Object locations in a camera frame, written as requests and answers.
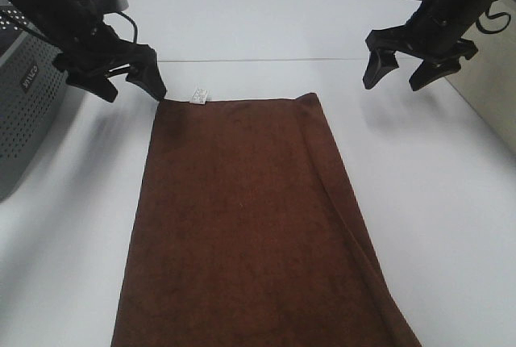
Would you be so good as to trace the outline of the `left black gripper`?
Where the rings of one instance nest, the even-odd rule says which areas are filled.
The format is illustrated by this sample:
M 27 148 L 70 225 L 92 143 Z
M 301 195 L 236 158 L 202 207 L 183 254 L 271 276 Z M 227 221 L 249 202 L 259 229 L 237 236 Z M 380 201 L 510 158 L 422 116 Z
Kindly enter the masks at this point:
M 154 99 L 164 99 L 166 86 L 156 62 L 156 51 L 118 37 L 104 23 L 89 27 L 60 28 L 54 32 L 54 45 L 60 53 L 54 66 L 67 73 L 69 86 L 86 90 L 106 102 L 114 102 L 118 91 L 110 78 L 125 75 Z

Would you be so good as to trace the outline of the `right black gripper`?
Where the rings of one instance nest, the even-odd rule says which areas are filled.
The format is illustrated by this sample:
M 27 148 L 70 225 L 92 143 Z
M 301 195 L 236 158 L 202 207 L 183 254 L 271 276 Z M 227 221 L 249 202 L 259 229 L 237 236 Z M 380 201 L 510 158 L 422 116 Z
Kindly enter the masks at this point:
M 409 79 L 412 90 L 458 73 L 459 61 L 445 60 L 463 57 L 469 61 L 478 53 L 476 45 L 463 38 L 477 20 L 474 11 L 448 17 L 419 12 L 401 26 L 372 30 L 366 38 L 369 59 L 363 76 L 364 88 L 371 90 L 384 76 L 399 68 L 396 52 L 423 60 Z

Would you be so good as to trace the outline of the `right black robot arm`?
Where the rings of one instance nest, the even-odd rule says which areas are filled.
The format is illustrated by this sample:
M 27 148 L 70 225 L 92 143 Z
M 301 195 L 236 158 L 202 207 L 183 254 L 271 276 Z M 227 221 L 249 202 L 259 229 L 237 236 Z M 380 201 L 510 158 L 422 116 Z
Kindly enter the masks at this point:
M 421 65 L 410 77 L 418 91 L 461 69 L 460 58 L 471 60 L 478 49 L 464 33 L 479 23 L 497 0 L 417 0 L 419 8 L 401 26 L 371 31 L 365 43 L 369 60 L 363 76 L 371 90 L 385 75 L 398 67 L 396 53 L 417 57 Z

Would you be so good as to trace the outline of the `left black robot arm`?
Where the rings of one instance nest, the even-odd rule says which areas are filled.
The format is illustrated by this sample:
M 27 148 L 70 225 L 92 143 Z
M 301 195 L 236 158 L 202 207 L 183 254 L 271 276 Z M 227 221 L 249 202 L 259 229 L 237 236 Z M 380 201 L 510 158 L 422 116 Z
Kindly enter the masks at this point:
M 111 77 L 124 75 L 156 101 L 167 89 L 157 53 L 137 39 L 121 39 L 105 23 L 109 14 L 125 16 L 127 0 L 8 0 L 35 25 L 27 33 L 59 49 L 53 65 L 66 72 L 67 84 L 113 102 Z

